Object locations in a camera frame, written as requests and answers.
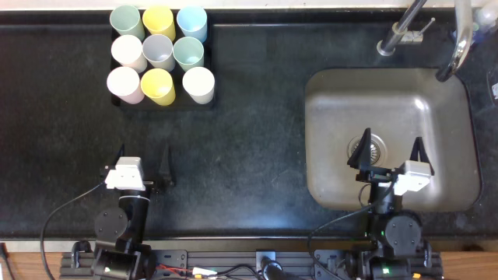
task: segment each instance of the yellow cup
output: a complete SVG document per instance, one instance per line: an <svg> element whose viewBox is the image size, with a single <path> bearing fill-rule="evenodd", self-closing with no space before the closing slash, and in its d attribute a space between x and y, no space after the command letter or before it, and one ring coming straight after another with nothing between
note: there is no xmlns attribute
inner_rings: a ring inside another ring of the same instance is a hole
<svg viewBox="0 0 498 280"><path fill-rule="evenodd" d="M144 94L161 106L172 104L176 96L170 73L161 68L148 70L140 81L140 88Z"/></svg>
<svg viewBox="0 0 498 280"><path fill-rule="evenodd" d="M174 18L171 10L166 6L153 6L148 8L142 17L143 25L151 34L162 34L173 42L176 37Z"/></svg>

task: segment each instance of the blue cup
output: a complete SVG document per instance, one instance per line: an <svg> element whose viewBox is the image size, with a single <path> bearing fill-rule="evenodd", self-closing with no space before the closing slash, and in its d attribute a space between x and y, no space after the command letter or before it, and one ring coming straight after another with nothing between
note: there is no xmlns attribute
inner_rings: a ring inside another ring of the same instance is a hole
<svg viewBox="0 0 498 280"><path fill-rule="evenodd" d="M188 6L177 15L177 23L186 37L194 37L201 43L208 38L208 15L199 6Z"/></svg>

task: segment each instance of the plastic cup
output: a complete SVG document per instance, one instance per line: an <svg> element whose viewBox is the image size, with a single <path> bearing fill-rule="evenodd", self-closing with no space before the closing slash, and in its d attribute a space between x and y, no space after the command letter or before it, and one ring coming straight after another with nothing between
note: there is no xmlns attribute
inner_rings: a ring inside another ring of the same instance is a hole
<svg viewBox="0 0 498 280"><path fill-rule="evenodd" d="M188 70L182 80L184 89L199 104L212 100L215 92L215 76L204 67Z"/></svg>
<svg viewBox="0 0 498 280"><path fill-rule="evenodd" d="M164 69L148 70L142 77L140 87L144 94L161 106L170 105L174 101L173 79Z"/></svg>
<svg viewBox="0 0 498 280"><path fill-rule="evenodd" d="M110 53L121 65L133 68L138 73L147 68L147 60L142 54L142 42L135 36L118 37L112 43Z"/></svg>
<svg viewBox="0 0 498 280"><path fill-rule="evenodd" d="M162 68L168 72L174 69L173 43L164 35L152 35L143 41L143 56L155 68Z"/></svg>
<svg viewBox="0 0 498 280"><path fill-rule="evenodd" d="M179 39L173 46L173 56L185 71L204 66L204 47L194 37Z"/></svg>
<svg viewBox="0 0 498 280"><path fill-rule="evenodd" d="M208 37L208 15L202 7L184 7L178 12L177 23L185 36L194 37L202 43Z"/></svg>
<svg viewBox="0 0 498 280"><path fill-rule="evenodd" d="M140 88L140 77L129 67L118 67L107 77L107 88L124 102L137 104L145 96Z"/></svg>
<svg viewBox="0 0 498 280"><path fill-rule="evenodd" d="M166 6L153 6L143 13L143 24L151 34L162 34L174 41L174 18L170 8Z"/></svg>
<svg viewBox="0 0 498 280"><path fill-rule="evenodd" d="M146 37L140 20L140 12L132 5L123 5L114 9L109 21L120 35L133 35L140 40Z"/></svg>

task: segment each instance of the black tray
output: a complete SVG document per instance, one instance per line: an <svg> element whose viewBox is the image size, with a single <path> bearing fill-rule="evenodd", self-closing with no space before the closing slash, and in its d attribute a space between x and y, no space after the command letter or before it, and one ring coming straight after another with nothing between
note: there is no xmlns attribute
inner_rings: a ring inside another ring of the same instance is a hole
<svg viewBox="0 0 498 280"><path fill-rule="evenodd" d="M150 32L145 28L146 31L146 38L150 36ZM180 27L176 24L175 21L175 30L177 33L177 36L175 37L173 44L180 38L184 37L184 34L181 32ZM211 25L208 26L208 39L202 44L204 46L204 68L209 69L213 75L214 71L212 69L212 52L211 52ZM112 34L111 34L111 39L114 42L116 38L118 38L120 35L119 33L112 29ZM173 84L174 84L174 91L176 94L176 97L172 104L168 106L160 106L154 101L152 101L150 98L147 96L144 97L144 99L137 104L130 104L126 103L125 101L122 101L119 97L115 96L114 94L110 93L110 102L120 108L123 109L130 109L130 110L210 110L212 108L212 105L215 103L216 100L216 89L215 89L215 95L212 98L211 101L207 104L199 104L196 103L190 95L188 95L187 91L185 91L183 84L182 84L182 79L184 77L185 71L179 66L179 64L175 61L175 67L173 71L170 72L171 77L173 78ZM120 67L121 64L117 62L112 55L110 56L110 70L114 70L117 67ZM143 75L150 69L154 69L154 67L150 64L150 62L147 61L147 68L145 71L139 73L140 79L142 79Z"/></svg>

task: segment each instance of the white wall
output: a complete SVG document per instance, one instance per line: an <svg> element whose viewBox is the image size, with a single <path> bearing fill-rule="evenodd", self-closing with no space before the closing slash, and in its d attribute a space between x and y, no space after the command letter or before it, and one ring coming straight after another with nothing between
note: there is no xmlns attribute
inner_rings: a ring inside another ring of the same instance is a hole
<svg viewBox="0 0 498 280"><path fill-rule="evenodd" d="M469 0L482 6L489 0ZM75 10L113 9L129 4L140 8L168 5L179 9L185 5L201 5L207 9L265 8L396 8L408 7L412 0L0 0L0 10ZM452 7L453 0L429 0L425 7Z"/></svg>

